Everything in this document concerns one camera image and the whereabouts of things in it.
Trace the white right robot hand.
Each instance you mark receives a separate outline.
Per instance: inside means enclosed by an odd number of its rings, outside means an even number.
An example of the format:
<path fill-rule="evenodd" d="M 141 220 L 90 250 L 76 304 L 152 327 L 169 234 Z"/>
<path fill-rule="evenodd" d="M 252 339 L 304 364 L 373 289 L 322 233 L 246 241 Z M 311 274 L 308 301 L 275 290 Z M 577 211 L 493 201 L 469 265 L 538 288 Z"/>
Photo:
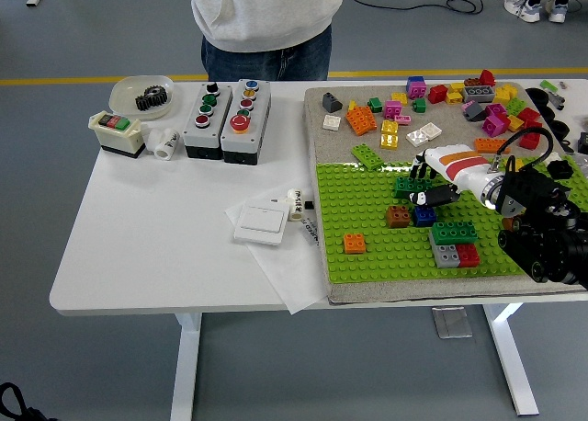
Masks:
<path fill-rule="evenodd" d="M 459 200 L 462 191 L 470 191 L 485 207 L 495 210 L 503 183 L 503 174 L 492 169 L 487 159 L 464 144 L 428 148 L 413 160 L 411 178 L 423 178 L 430 169 L 430 179 L 440 175 L 446 185 L 408 195 L 418 206 L 436 207 Z"/>

